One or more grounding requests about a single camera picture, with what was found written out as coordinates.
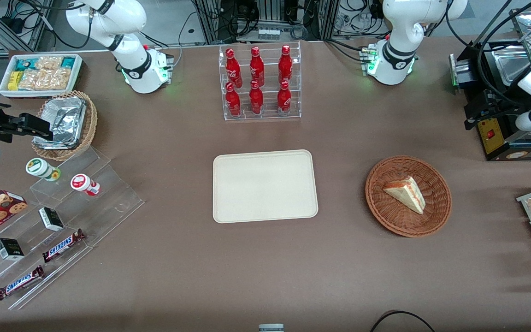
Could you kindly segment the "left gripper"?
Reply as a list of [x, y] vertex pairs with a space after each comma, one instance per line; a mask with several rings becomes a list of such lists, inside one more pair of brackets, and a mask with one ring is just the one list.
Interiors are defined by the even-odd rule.
[[464, 107], [466, 120], [464, 128], [472, 130], [478, 122], [499, 118], [504, 115], [521, 115], [528, 112], [531, 107], [531, 95], [519, 88], [512, 88], [504, 92], [503, 97], [496, 95], [491, 89], [480, 89], [478, 92], [479, 104], [467, 104]]

